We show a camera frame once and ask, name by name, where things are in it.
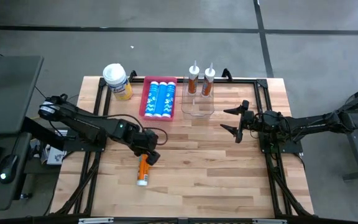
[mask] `wooden plank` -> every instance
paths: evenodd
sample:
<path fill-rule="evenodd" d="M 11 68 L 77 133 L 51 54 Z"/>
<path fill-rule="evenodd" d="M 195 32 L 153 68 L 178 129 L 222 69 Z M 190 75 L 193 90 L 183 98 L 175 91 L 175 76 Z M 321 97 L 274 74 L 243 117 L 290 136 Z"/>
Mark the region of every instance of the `wooden plank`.
<path fill-rule="evenodd" d="M 98 83 L 99 77 L 84 77 L 77 103 L 80 108 L 93 111 Z M 273 109 L 290 116 L 283 80 L 268 79 L 268 85 Z M 249 100 L 250 110 L 256 111 L 253 87 L 215 84 L 215 112 L 208 120 L 185 119 L 181 111 L 181 88 L 178 84 L 172 122 L 140 119 L 144 126 L 163 128 L 169 134 L 168 143 L 157 147 L 161 158 L 150 170 L 148 186 L 136 186 L 139 159 L 132 151 L 108 141 L 99 167 L 92 216 L 272 218 L 269 180 L 259 141 L 244 131 L 243 141 L 236 144 L 220 127 L 222 123 L 238 125 L 239 117 L 223 110 L 237 107 L 242 100 Z M 142 84 L 133 83 L 132 89 L 134 96 L 129 101 L 112 98 L 109 114 L 127 113 L 140 118 Z M 75 152 L 64 160 L 52 212 L 65 203 L 78 185 L 83 156 L 82 152 Z M 283 163 L 289 188 L 313 212 L 301 162 L 293 155 L 284 154 Z M 278 195 L 284 211 L 281 190 Z"/>

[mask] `plastic container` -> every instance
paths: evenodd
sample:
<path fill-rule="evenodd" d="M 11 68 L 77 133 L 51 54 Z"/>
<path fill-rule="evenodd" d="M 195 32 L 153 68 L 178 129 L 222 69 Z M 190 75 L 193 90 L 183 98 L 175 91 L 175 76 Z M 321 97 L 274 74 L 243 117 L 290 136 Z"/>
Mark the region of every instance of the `plastic container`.
<path fill-rule="evenodd" d="M 129 100 L 132 95 L 132 87 L 128 81 L 124 68 L 118 64 L 113 63 L 103 70 L 103 78 L 117 100 Z"/>
<path fill-rule="evenodd" d="M 183 91 L 181 110 L 185 119 L 209 119 L 214 113 L 214 88 L 211 87 L 208 97 L 202 95 L 205 74 L 200 73 L 197 82 L 197 92 L 192 95 L 188 92 L 189 75 L 183 77 Z"/>
<path fill-rule="evenodd" d="M 148 121 L 172 121 L 173 117 L 175 115 L 175 101 L 173 101 L 172 104 L 172 114 L 171 117 L 150 117 L 150 116 L 144 116 L 145 111 L 146 111 L 146 104 L 147 104 L 147 98 L 149 97 L 149 89 L 150 89 L 150 84 L 152 81 L 155 82 L 165 82 L 165 83 L 169 83 L 169 82 L 173 82 L 174 84 L 177 85 L 178 80 L 174 77 L 145 77 L 144 81 L 143 81 L 143 91 L 142 91 L 142 99 L 140 101 L 140 108 L 139 108 L 139 116 L 144 119 L 144 120 L 148 120 Z"/>

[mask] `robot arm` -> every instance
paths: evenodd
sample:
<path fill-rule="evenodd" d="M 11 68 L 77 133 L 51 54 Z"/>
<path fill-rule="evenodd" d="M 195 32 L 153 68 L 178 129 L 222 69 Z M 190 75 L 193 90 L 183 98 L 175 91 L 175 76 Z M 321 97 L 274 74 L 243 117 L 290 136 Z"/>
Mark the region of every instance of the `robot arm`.
<path fill-rule="evenodd" d="M 154 149 L 158 136 L 149 129 L 124 119 L 112 116 L 95 116 L 67 102 L 67 95 L 51 96 L 45 99 L 38 114 L 47 121 L 59 121 L 76 131 L 82 141 L 104 147 L 106 137 L 124 144 L 136 156 L 147 154 L 147 163 L 153 165 L 160 154 Z"/>
<path fill-rule="evenodd" d="M 357 129 L 350 115 L 344 111 L 333 111 L 332 113 L 305 118 L 292 118 L 284 117 L 280 112 L 275 111 L 254 114 L 253 111 L 248 110 L 248 106 L 249 102 L 244 100 L 238 108 L 224 110 L 229 114 L 241 114 L 238 128 L 221 124 L 224 129 L 236 137 L 236 143 L 241 142 L 243 129 L 267 133 L 278 142 L 289 139 L 297 142 L 307 134 L 324 131 L 351 133 Z"/>

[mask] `red tray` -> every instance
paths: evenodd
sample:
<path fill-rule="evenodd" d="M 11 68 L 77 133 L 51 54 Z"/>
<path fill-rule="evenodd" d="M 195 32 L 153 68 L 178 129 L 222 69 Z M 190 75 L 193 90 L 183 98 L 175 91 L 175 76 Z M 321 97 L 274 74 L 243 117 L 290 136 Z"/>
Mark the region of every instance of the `red tray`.
<path fill-rule="evenodd" d="M 139 109 L 139 116 L 141 116 L 145 120 L 149 121 L 172 121 L 173 115 L 175 115 L 175 97 L 176 97 L 176 88 L 175 88 L 175 96 L 173 97 L 173 104 L 172 104 L 172 114 L 170 118 L 167 117 L 150 117 L 144 116 L 146 111 L 146 104 L 147 98 L 149 97 L 149 90 L 150 90 L 150 83 L 151 82 L 173 82 L 175 85 L 177 84 L 177 79 L 174 77 L 145 77 L 143 82 L 143 92 L 142 92 L 142 100 L 140 101 L 140 109 Z"/>

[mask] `gray floor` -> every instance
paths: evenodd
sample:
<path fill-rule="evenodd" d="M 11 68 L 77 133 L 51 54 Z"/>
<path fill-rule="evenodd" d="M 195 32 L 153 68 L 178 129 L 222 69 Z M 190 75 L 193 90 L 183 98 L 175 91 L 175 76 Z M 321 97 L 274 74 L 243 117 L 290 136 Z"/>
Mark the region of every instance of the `gray floor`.
<path fill-rule="evenodd" d="M 260 0 L 267 29 L 358 30 L 358 0 Z M 0 24 L 101 27 L 257 28 L 252 0 L 0 0 Z M 267 35 L 274 76 L 284 78 L 294 117 L 327 113 L 358 90 L 358 35 Z M 266 77 L 258 34 L 0 31 L 0 53 L 43 55 L 38 87 L 78 93 L 85 75 L 119 62 L 139 75 L 183 75 L 194 59 L 236 77 Z M 34 93 L 29 116 L 42 97 Z M 302 140 L 315 213 L 358 221 L 357 170 L 345 136 Z M 1 217 L 42 215 L 56 177 L 38 177 L 38 196 Z"/>

